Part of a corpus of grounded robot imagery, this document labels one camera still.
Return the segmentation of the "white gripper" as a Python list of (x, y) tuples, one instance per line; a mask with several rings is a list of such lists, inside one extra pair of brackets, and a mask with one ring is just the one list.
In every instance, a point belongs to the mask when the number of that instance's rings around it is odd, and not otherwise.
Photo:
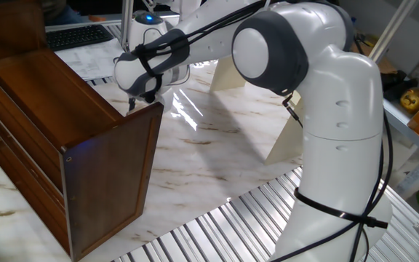
[[(161, 103), (164, 106), (164, 111), (170, 111), (172, 108), (173, 95), (174, 90), (172, 86), (163, 86), (153, 94), (153, 101), (151, 102), (151, 104)], [(135, 108), (135, 98), (129, 97), (128, 103), (128, 111), (132, 111)]]

